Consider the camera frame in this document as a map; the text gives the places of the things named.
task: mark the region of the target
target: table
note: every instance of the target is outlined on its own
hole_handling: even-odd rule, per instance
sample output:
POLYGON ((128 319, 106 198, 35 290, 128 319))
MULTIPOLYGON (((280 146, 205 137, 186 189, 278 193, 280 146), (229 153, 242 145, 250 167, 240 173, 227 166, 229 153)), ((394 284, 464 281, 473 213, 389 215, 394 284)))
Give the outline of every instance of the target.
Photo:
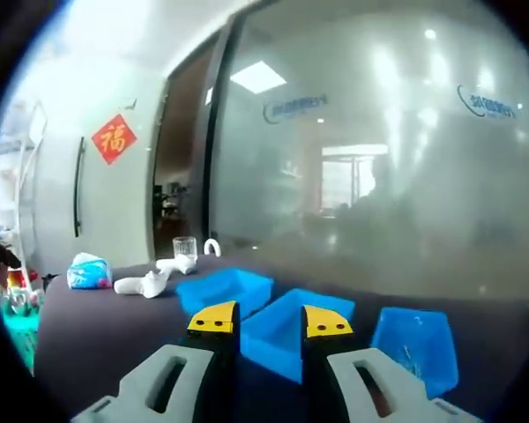
MULTIPOLYGON (((529 306, 517 301, 467 301, 380 295, 337 286, 314 286, 288 273, 236 257, 202 256, 198 272, 173 277, 156 299, 117 295, 111 290, 72 291, 66 277, 51 282, 41 308, 35 376, 74 415, 105 395, 119 380, 166 343, 185 334, 187 317, 173 293, 184 280, 221 268, 257 271, 275 280, 272 299, 293 287, 355 301, 352 324, 368 346, 382 307, 441 310, 447 314, 458 359, 458 386, 443 399, 479 417, 503 400, 529 354, 529 306)), ((114 279, 143 276, 154 264, 114 270, 114 279)), ((303 422, 301 387, 240 359, 235 421, 303 422)))

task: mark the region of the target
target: white sock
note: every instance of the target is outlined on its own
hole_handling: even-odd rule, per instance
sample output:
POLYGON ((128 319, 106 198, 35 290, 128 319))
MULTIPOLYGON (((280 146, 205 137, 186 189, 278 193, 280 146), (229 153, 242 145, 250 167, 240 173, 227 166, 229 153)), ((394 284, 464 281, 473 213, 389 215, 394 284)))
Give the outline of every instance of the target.
POLYGON ((168 271, 168 274, 171 274, 173 271, 179 271, 182 275, 188 275, 196 268, 196 261, 188 256, 179 254, 175 258, 157 260, 155 265, 161 271, 168 271))
POLYGON ((169 271, 162 271, 155 275, 152 271, 141 278, 141 293, 145 298, 154 298, 167 287, 169 271))
POLYGON ((115 293, 123 293, 127 295, 141 293, 141 279, 142 278, 123 278, 114 282, 115 293))
POLYGON ((123 278, 118 279, 114 283, 115 293, 122 293, 126 295, 141 294, 145 298, 154 298, 161 294, 167 287, 169 271, 162 271, 154 274, 149 271, 142 278, 123 278))

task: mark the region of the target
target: ceiling light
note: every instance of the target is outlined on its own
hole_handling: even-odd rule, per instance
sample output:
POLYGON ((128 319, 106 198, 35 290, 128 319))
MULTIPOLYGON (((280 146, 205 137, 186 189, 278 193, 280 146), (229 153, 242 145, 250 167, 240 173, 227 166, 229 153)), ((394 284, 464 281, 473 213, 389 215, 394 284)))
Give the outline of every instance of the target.
POLYGON ((374 65, 380 84, 387 88, 393 88, 398 84, 398 69, 390 53, 385 50, 378 51, 375 54, 374 65))
POLYGON ((419 140, 418 140, 418 146, 421 147, 421 148, 425 148, 425 147, 427 147, 428 142, 429 142, 429 138, 428 138, 427 134, 426 133, 422 133, 420 135, 419 140))
POLYGON ((336 243, 337 243, 337 234, 329 235, 329 238, 327 238, 327 244, 333 247, 336 243))
POLYGON ((397 167, 402 153, 402 137, 397 130, 390 132, 388 136, 388 146, 392 164, 397 167))
POLYGON ((527 138, 527 135, 522 130, 515 130, 515 135, 520 143, 524 143, 527 138))
POLYGON ((205 104, 206 106, 210 104, 210 101, 212 101, 212 94, 213 94, 213 88, 210 88, 205 95, 205 104))
POLYGON ((431 77, 440 85, 446 85, 449 82, 449 67, 444 57, 434 55, 431 58, 431 77))
POLYGON ((263 61, 239 70, 230 79, 255 94, 286 83, 283 77, 263 61))
POLYGON ((432 29, 428 29, 425 31, 425 38, 427 38, 428 40, 434 40, 435 38, 437 38, 437 34, 432 29))
POLYGON ((401 118, 402 114, 396 108, 387 108, 386 110, 384 110, 384 119, 386 119, 388 126, 390 126, 392 130, 396 129, 399 126, 401 118))
POLYGON ((415 155, 414 155, 414 164, 417 165, 420 161, 423 160, 423 149, 422 148, 417 148, 415 150, 415 155))
POLYGON ((424 108, 418 116, 426 125, 432 128, 437 125, 437 112, 432 108, 424 108))
POLYGON ((485 90, 494 91, 494 76, 492 75, 492 72, 486 68, 483 68, 478 75, 477 86, 485 90))

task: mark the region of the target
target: blue plastic bin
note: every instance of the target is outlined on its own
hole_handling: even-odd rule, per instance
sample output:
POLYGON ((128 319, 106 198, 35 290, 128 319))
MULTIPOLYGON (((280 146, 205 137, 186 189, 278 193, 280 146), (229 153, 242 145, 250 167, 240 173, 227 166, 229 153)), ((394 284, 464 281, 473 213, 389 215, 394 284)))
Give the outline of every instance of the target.
POLYGON ((291 381, 302 383, 300 330, 303 305, 351 318, 354 302, 293 289, 241 323, 241 353, 291 381))
POLYGON ((192 317, 203 308, 235 300, 243 319, 271 298, 273 281, 239 269, 216 271, 199 280, 184 282, 176 288, 184 312, 192 317))
POLYGON ((429 399, 458 384, 457 354, 445 313, 383 308, 371 346, 422 379, 429 399))

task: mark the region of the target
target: glass wall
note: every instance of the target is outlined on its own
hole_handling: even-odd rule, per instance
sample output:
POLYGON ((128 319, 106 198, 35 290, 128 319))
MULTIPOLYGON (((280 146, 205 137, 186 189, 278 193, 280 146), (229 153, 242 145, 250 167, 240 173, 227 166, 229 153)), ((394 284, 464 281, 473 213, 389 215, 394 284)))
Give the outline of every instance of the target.
POLYGON ((491 11, 281 0, 227 66, 226 253, 379 293, 529 298, 529 55, 491 11))

